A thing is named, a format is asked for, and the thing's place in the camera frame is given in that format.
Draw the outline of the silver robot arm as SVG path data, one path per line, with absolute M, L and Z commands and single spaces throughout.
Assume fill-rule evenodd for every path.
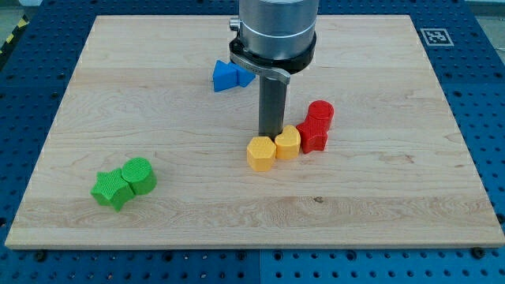
M 288 85 L 312 61 L 318 0 L 240 0 L 230 19 L 236 37 L 230 60 L 260 77 Z

